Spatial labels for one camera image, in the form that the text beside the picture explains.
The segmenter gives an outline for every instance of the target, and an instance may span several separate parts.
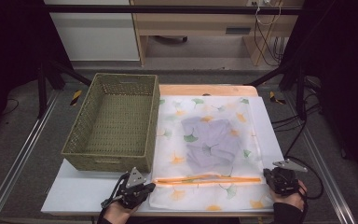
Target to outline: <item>leaf pattern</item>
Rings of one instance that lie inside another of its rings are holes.
[[[248,104],[249,104],[249,100],[248,100],[248,99],[242,99],[242,100],[241,100],[241,103],[244,103],[244,104],[247,104],[247,105],[248,105]]]
[[[238,130],[231,130],[231,132],[229,132],[229,134],[231,134],[233,136],[239,136],[240,132]]]
[[[195,137],[193,134],[185,135],[185,136],[183,136],[183,138],[185,139],[186,142],[195,142],[195,141],[199,140],[199,138]]]
[[[211,121],[212,119],[213,119],[212,116],[205,116],[205,117],[203,117],[203,118],[201,119],[201,121],[209,122],[209,121]]]
[[[249,156],[251,155],[251,153],[252,153],[252,151],[249,151],[249,150],[247,150],[247,149],[244,149],[244,150],[243,150],[243,156],[244,156],[245,158],[249,158]]]
[[[212,156],[212,147],[208,147],[205,143],[202,144],[202,152],[207,156]]]
[[[165,129],[165,132],[163,135],[166,136],[167,138],[171,138],[172,131],[170,129]]]
[[[246,122],[246,118],[243,116],[243,114],[237,113],[237,119],[242,123]]]
[[[186,196],[186,192],[184,190],[173,189],[173,193],[171,194],[171,199],[173,201],[179,201],[184,199]]]
[[[177,116],[182,116],[182,115],[184,115],[186,112],[185,112],[185,110],[180,110],[180,109],[176,109],[176,115]]]
[[[207,208],[206,208],[207,211],[222,211],[222,208],[219,206],[219,205],[216,205],[216,204],[212,204],[212,205],[209,205]]]
[[[217,110],[219,111],[219,112],[224,112],[225,110],[226,110],[226,107],[225,106],[220,106],[219,108],[217,108]]]
[[[260,201],[251,200],[249,203],[251,204],[252,208],[264,208],[264,204],[261,202],[261,200]]]
[[[228,199],[232,199],[235,197],[235,195],[237,195],[237,186],[234,184],[231,184],[228,188],[225,189],[227,191],[227,198]]]
[[[178,156],[176,156],[176,153],[173,152],[173,157],[172,157],[172,161],[171,161],[172,164],[179,164],[179,163],[182,163],[184,161],[185,161],[185,158],[178,157]]]
[[[203,104],[203,103],[204,103],[204,101],[203,101],[202,99],[198,99],[198,98],[192,99],[191,101],[194,102],[194,103],[196,103],[196,104],[194,105],[194,108],[196,108],[197,105],[200,105],[200,104]]]

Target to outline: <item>black pole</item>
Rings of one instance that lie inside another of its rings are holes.
[[[116,6],[116,5],[25,5],[23,9],[61,13],[165,13],[254,15],[258,7],[215,6]],[[303,7],[261,7],[258,15],[314,15],[320,9]]]

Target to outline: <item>wire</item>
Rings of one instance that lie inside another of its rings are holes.
[[[257,19],[255,19],[255,29],[254,29],[254,33],[255,33],[255,31],[256,31],[256,28],[258,28],[258,30],[260,31],[260,34],[263,36],[264,42],[266,43],[267,48],[268,48],[268,50],[269,50],[269,45],[268,45],[268,43],[267,43],[267,39],[264,38],[264,35],[263,35],[263,33],[261,32],[260,27],[259,27],[258,24],[257,24]],[[261,50],[260,47],[258,47],[256,38],[255,38],[255,46],[257,47],[258,51],[260,51],[261,57],[263,58],[263,60],[264,60],[264,62],[265,62],[266,64],[268,64],[269,66],[278,66],[278,64],[271,64],[271,63],[267,62],[266,58],[264,57],[263,51]]]
[[[289,152],[292,150],[293,146],[295,145],[295,142],[297,141],[298,137],[301,135],[302,131],[305,128],[305,125],[307,124],[307,120],[305,119],[304,122],[302,123],[302,127],[301,130],[298,132],[298,134],[296,135],[295,139],[293,140],[292,144],[290,145],[290,147],[287,149],[286,153],[284,154],[284,156],[288,156]]]
[[[259,47],[258,44],[257,44],[256,38],[255,38],[255,45],[256,45],[257,49],[260,51],[261,56],[262,56],[264,62],[265,62],[267,65],[269,65],[269,66],[279,66],[281,62],[280,62],[280,60],[277,59],[277,57],[275,57],[275,55],[271,52],[271,49],[269,48],[269,43],[268,43],[267,39],[264,37],[263,32],[261,31],[260,26],[259,26],[258,24],[266,25],[266,26],[269,25],[268,31],[270,31],[270,30],[271,30],[271,26],[270,26],[270,25],[272,25],[275,21],[277,21],[277,19],[279,19],[279,17],[281,16],[281,7],[282,7],[281,2],[282,2],[282,0],[280,0],[279,3],[278,3],[278,7],[279,7],[279,11],[280,11],[279,14],[278,14],[278,16],[274,15],[274,17],[273,17],[273,19],[272,19],[272,22],[270,22],[270,23],[263,23],[263,22],[261,22],[261,20],[258,19],[258,17],[257,17],[257,13],[258,13],[258,11],[260,11],[261,1],[262,1],[262,0],[259,0],[259,1],[258,1],[257,11],[256,11],[256,13],[255,13],[255,29],[254,29],[254,33],[256,33],[256,30],[258,30],[258,31],[260,32],[261,36],[263,37],[264,43],[265,43],[265,45],[267,46],[267,49],[268,49],[268,51],[269,51],[269,54],[272,56],[272,59],[273,59],[277,64],[271,64],[271,63],[268,63],[268,62],[267,62],[267,60],[266,60],[266,58],[265,58],[265,56],[264,56],[263,51],[260,49],[260,47]]]
[[[318,181],[321,185],[321,190],[320,192],[316,195],[316,196],[308,196],[307,195],[307,199],[310,199],[310,200],[315,200],[315,199],[320,199],[322,197],[322,195],[324,194],[324,182],[322,181],[321,177],[318,175],[318,173],[311,167],[309,166],[306,162],[302,161],[301,159],[299,158],[296,158],[296,157],[292,157],[292,156],[284,156],[284,158],[287,160],[292,160],[292,161],[297,161],[297,162],[300,162],[302,163],[302,165],[304,165],[305,167],[307,167],[309,170],[311,170],[315,175],[316,177],[318,178]]]
[[[312,110],[313,108],[316,108],[316,107],[319,107],[319,106],[320,106],[320,104],[313,105],[310,108],[308,108],[306,111],[308,112],[308,111]],[[291,119],[296,120],[297,118],[298,118],[298,115],[294,115],[294,116],[292,116],[290,118],[287,118],[287,119],[281,119],[281,120],[277,120],[277,121],[272,121],[271,124],[283,123],[283,122],[289,121]]]
[[[318,111],[318,110],[314,110],[314,111],[311,111],[311,110],[312,110],[312,109],[315,109],[315,108],[318,108],[318,109],[319,109],[319,107],[320,107],[320,104],[313,105],[313,106],[311,106],[309,109],[307,109],[306,112],[309,112],[308,115],[313,114],[313,113],[315,113],[315,112]],[[283,126],[289,125],[290,123],[296,121],[297,119],[298,119],[298,115],[296,115],[296,116],[294,116],[294,117],[291,117],[291,118],[289,118],[289,119],[286,119],[286,120],[285,120],[285,121],[287,121],[286,123],[284,123],[284,124],[282,124],[282,125],[280,125],[280,126],[276,126],[276,127],[273,128],[273,129],[275,130],[275,133],[277,133],[277,132],[291,131],[291,130],[293,130],[293,129],[299,127],[299,126],[301,126],[301,125],[297,125],[296,127],[291,128],[291,129],[276,130],[276,129],[281,128],[281,127],[283,127]]]
[[[279,17],[281,16],[281,7],[282,7],[281,1],[282,1],[282,0],[280,0],[279,3],[278,3],[278,8],[279,8],[279,14],[278,14],[278,16],[274,15],[274,19],[272,19],[272,22],[270,22],[270,23],[263,23],[263,22],[261,22],[261,20],[258,19],[258,17],[257,17],[257,13],[258,13],[258,11],[260,11],[261,1],[263,1],[263,0],[258,0],[257,11],[255,12],[255,18],[257,19],[258,23],[260,23],[260,24],[262,24],[262,25],[266,25],[266,26],[272,25],[272,24],[273,24],[275,21],[277,21],[277,20],[279,19]]]
[[[11,112],[13,112],[20,104],[20,102],[16,99],[7,99],[8,101],[15,101],[16,105],[14,106],[13,109],[11,109],[10,111],[7,111],[6,113],[3,113],[2,116],[6,115],[6,114],[10,114]]]

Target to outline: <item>black cable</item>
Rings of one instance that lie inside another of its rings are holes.
[[[254,33],[255,33],[255,30],[256,30],[256,27],[257,27],[257,18],[255,18],[255,29],[254,29]],[[268,64],[269,66],[278,66],[277,64],[270,64],[269,62],[267,62],[266,58],[264,57],[264,54],[263,54],[263,51],[260,49],[260,47],[258,47],[258,44],[257,44],[257,40],[255,38],[255,34],[254,34],[254,39],[255,39],[255,46],[257,47],[258,51],[260,51],[260,54],[261,54],[261,57],[263,58],[264,62],[266,64]]]
[[[315,176],[318,178],[318,181],[321,185],[321,190],[320,192],[316,195],[316,196],[308,196],[307,195],[307,199],[310,199],[310,200],[316,200],[316,199],[320,199],[322,197],[322,195],[324,194],[324,182],[322,181],[321,177],[318,175],[318,173],[311,167],[309,166],[306,162],[302,161],[301,159],[299,158],[296,158],[296,157],[292,157],[292,156],[284,156],[284,158],[287,160],[292,160],[292,161],[297,161],[297,162],[300,162],[302,163],[302,165],[304,165],[305,167],[307,167],[309,170],[311,170]]]
[[[260,47],[259,47],[258,44],[257,44],[256,38],[255,38],[255,45],[257,46],[257,49],[260,51],[260,54],[261,54],[261,56],[263,57],[263,60],[264,60],[264,62],[265,62],[266,64],[268,64],[269,66],[278,66],[281,62],[280,62],[280,61],[277,59],[277,57],[275,57],[275,55],[271,52],[271,49],[269,48],[269,42],[268,42],[267,39],[264,37],[263,32],[261,31],[260,26],[258,25],[258,21],[259,21],[259,20],[258,20],[258,18],[257,18],[257,14],[256,14],[256,15],[255,15],[255,29],[254,29],[254,33],[255,33],[256,29],[257,29],[258,32],[261,34],[261,36],[262,36],[262,38],[263,38],[263,40],[264,40],[264,43],[266,44],[266,47],[267,47],[267,49],[268,49],[268,51],[269,51],[269,54],[271,55],[272,59],[273,59],[277,64],[270,64],[270,63],[267,62],[266,58],[264,57],[263,51],[260,49]]]
[[[6,114],[10,114],[11,112],[13,112],[15,109],[17,109],[17,107],[19,106],[20,102],[16,99],[7,99],[8,101],[15,101],[16,105],[14,106],[13,109],[11,109],[10,111],[7,111],[6,113],[3,113],[2,116],[6,115]]]
[[[274,131],[274,132],[275,132],[275,133],[288,132],[288,131],[292,131],[292,130],[298,128],[298,127],[301,127],[301,126],[302,126],[302,124],[298,124],[298,125],[295,126],[295,127],[292,127],[292,128],[289,128],[289,129],[283,129],[283,130],[276,130],[276,131]]]
[[[295,145],[295,142],[297,141],[298,137],[301,135],[301,133],[304,130],[306,124],[307,124],[307,120],[305,119],[304,122],[302,123],[301,130],[298,132],[297,136],[293,140],[292,145],[290,145],[290,147],[287,149],[286,153],[284,154],[284,157],[289,155],[289,152],[292,150],[293,146]]]
[[[316,105],[313,105],[311,106],[310,108],[308,108],[306,111],[310,111],[312,110],[313,108],[316,108],[318,107],[320,104],[316,104]],[[287,118],[287,119],[281,119],[281,120],[276,120],[276,121],[272,121],[271,124],[277,124],[277,123],[283,123],[283,122],[286,122],[288,120],[291,120],[291,119],[297,119],[298,118],[298,115],[294,115],[290,118]]]
[[[274,56],[273,56],[273,54],[272,54],[272,52],[271,52],[271,49],[269,48],[269,43],[268,43],[267,39],[264,37],[263,32],[262,32],[261,29],[260,29],[260,26],[258,25],[257,18],[256,18],[256,20],[255,20],[255,28],[257,28],[258,32],[261,34],[261,37],[263,38],[264,43],[266,44],[266,47],[267,47],[268,52],[269,52],[269,54],[271,55],[272,59],[277,63],[277,64],[275,64],[275,65],[271,65],[271,64],[269,64],[269,65],[270,65],[270,66],[278,66],[278,65],[279,65],[279,62],[278,62],[278,60],[276,60],[276,59],[274,58]],[[266,61],[266,58],[264,57],[264,54],[263,54],[263,52],[261,51],[260,47],[258,47],[258,44],[257,44],[256,41],[255,41],[255,44],[257,45],[258,50],[260,51],[261,55],[263,56],[264,61]]]
[[[308,109],[306,110],[306,112],[309,112],[309,113],[307,113],[307,114],[308,114],[308,115],[311,115],[311,114],[315,113],[317,110],[315,110],[315,111],[311,111],[311,110],[314,109],[314,108],[318,108],[318,107],[320,107],[320,104],[316,104],[316,105],[313,105],[312,107],[308,108]],[[288,125],[288,124],[290,124],[290,123],[296,121],[297,119],[298,119],[298,116],[291,117],[291,118],[287,119],[288,122],[286,122],[286,123],[284,123],[284,124],[282,124],[282,125],[280,125],[280,126],[273,127],[273,129],[275,130],[275,129],[281,128],[281,127],[283,127],[283,126],[286,126],[286,125]]]

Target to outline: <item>wicker basket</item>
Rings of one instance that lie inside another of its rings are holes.
[[[157,76],[96,74],[62,155],[77,170],[150,172],[158,105]]]

